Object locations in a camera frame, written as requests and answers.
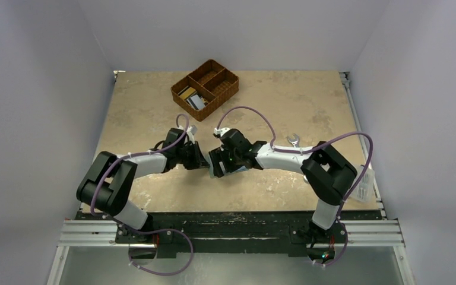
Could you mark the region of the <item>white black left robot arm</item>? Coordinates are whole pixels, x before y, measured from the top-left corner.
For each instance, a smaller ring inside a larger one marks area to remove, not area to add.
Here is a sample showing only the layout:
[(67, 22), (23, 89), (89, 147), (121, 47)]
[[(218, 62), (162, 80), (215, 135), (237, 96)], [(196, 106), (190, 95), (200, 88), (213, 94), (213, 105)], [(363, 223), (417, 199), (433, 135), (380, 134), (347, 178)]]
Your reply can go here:
[(153, 237), (153, 217), (129, 200), (134, 179), (167, 173), (181, 164), (186, 170), (208, 168), (194, 139), (195, 126), (169, 129), (166, 139), (143, 153), (117, 156), (99, 153), (76, 192), (76, 198), (130, 227), (139, 243)]

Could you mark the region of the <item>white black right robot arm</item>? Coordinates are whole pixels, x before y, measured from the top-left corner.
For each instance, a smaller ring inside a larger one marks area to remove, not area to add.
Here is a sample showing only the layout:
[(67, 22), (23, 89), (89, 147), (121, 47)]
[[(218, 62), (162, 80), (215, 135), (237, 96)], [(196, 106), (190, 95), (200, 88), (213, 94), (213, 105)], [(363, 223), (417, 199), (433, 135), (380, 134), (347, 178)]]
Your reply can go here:
[(246, 169), (278, 169), (305, 176), (318, 197), (311, 218), (311, 237), (323, 242), (333, 233), (333, 224), (350, 191), (357, 185), (357, 169), (330, 142), (315, 147), (278, 148), (266, 141), (250, 142), (238, 129), (216, 128), (220, 147), (209, 152), (215, 177)]

